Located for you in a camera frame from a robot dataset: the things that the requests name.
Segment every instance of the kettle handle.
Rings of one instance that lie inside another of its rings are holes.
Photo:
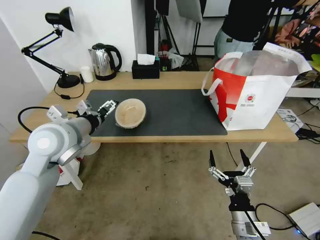
[[[107,54],[108,54],[108,56],[110,58],[110,66],[111,66],[111,68],[114,68],[113,70],[115,72],[119,72],[119,70],[120,70],[120,68],[122,66],[122,58],[121,58],[119,50],[116,47],[112,46],[112,45],[104,45],[104,48],[105,48],[105,50],[106,50],[106,52],[107,52]],[[119,60],[118,66],[115,66],[111,52],[115,52],[116,53],[116,55],[118,57],[118,60]]]

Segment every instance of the tissue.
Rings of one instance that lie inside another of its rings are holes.
[[[154,63],[156,56],[149,54],[138,54],[138,64],[139,65],[152,65]]]

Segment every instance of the stainless steel kettle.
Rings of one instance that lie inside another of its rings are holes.
[[[92,46],[92,49],[88,49],[88,51],[91,56],[91,62],[96,79],[107,81],[116,77],[117,72],[122,65],[121,55],[116,47],[97,43]],[[115,66],[111,52],[116,53],[119,60],[118,66]]]

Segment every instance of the light blue pants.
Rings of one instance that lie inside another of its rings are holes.
[[[249,52],[252,48],[253,42],[237,41],[220,29],[214,39],[215,63],[228,52]]]

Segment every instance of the white cup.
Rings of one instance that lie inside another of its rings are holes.
[[[93,81],[92,72],[89,66],[80,67],[80,72],[84,82],[89,83]]]

